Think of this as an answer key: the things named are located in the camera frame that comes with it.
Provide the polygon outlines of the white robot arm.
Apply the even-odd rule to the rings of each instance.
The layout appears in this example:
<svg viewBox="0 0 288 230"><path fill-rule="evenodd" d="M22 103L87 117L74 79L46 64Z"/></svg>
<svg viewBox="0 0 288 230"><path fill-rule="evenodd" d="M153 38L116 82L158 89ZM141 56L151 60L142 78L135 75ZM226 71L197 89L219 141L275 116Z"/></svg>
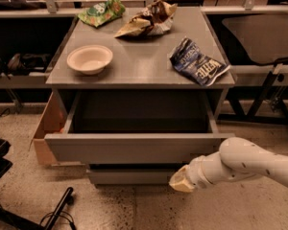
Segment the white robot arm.
<svg viewBox="0 0 288 230"><path fill-rule="evenodd" d="M176 191L191 193L220 182L236 182L257 175L288 188L288 156L231 137L221 143L217 152L201 155L181 167L172 175L169 185Z"/></svg>

